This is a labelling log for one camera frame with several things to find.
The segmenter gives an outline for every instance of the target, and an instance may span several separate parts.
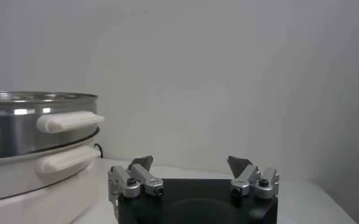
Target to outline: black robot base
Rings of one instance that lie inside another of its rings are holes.
[[[246,159],[229,157],[233,180],[159,179],[152,157],[108,173],[109,199],[119,224],[275,224],[279,176],[261,175]]]

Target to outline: silver metal bracket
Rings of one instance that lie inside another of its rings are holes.
[[[118,197],[122,194],[127,198],[140,195],[140,183],[132,178],[122,166],[113,166],[108,174],[108,199],[113,204],[114,215],[119,220]]]
[[[241,198],[250,193],[251,186],[260,179],[260,171],[257,166],[248,165],[240,176],[233,179],[231,184],[231,194],[235,198]]]
[[[258,198],[270,199],[278,197],[279,174],[274,168],[267,167],[261,179],[255,183],[255,195]]]
[[[144,185],[145,193],[162,197],[164,194],[163,180],[154,177],[140,164],[133,164],[129,167],[128,173]]]

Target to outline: electric cooker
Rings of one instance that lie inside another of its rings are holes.
[[[97,98],[0,91],[0,223],[69,223],[92,202],[86,168],[101,155],[94,137],[104,120]]]

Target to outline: screw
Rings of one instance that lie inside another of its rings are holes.
[[[266,180],[266,179],[260,179],[259,186],[260,187],[268,187],[269,186],[269,181]]]
[[[136,180],[133,177],[128,178],[128,180],[126,180],[126,185],[131,186],[134,184],[136,184]]]
[[[158,187],[158,188],[156,188],[156,189],[154,190],[154,193],[155,193],[155,196],[156,196],[156,197],[161,198],[161,197],[163,197],[163,195],[164,195],[164,193],[165,193],[165,190],[164,190],[163,188],[161,188],[161,187]]]
[[[234,198],[241,198],[243,191],[240,188],[233,188],[231,191],[232,197]]]

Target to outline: metal gripper jaw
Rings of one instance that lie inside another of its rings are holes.
[[[233,198],[241,199],[254,191],[261,199],[278,197],[279,174],[271,167],[267,167],[263,174],[258,167],[248,159],[228,157],[228,164],[232,170],[233,179],[231,184],[231,195]]]

